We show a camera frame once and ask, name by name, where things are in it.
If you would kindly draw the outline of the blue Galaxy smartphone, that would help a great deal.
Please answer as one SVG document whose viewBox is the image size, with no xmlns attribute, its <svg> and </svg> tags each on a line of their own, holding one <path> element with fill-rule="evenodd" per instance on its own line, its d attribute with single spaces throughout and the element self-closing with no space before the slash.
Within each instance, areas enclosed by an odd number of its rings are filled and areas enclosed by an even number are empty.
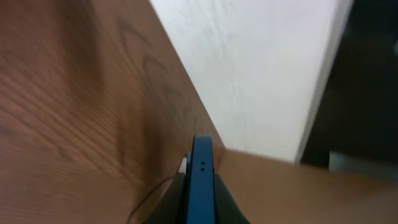
<svg viewBox="0 0 398 224">
<path fill-rule="evenodd" d="M 213 144 L 211 136 L 197 135 L 187 158 L 186 224 L 215 224 Z"/>
</svg>

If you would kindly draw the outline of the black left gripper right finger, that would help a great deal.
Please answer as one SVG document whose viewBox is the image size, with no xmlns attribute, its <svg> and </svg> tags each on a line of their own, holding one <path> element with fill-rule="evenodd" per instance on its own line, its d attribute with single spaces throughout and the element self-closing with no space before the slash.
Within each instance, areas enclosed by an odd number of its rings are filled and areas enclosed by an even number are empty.
<svg viewBox="0 0 398 224">
<path fill-rule="evenodd" d="M 220 175 L 214 175 L 217 224 L 249 224 Z"/>
</svg>

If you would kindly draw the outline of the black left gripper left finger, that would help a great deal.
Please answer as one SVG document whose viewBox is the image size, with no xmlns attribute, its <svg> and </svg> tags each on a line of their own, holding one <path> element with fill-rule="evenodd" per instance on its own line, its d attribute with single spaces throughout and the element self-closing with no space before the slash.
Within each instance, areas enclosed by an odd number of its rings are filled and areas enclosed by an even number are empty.
<svg viewBox="0 0 398 224">
<path fill-rule="evenodd" d="M 182 224 L 185 186 L 185 174 L 179 172 L 144 224 Z"/>
</svg>

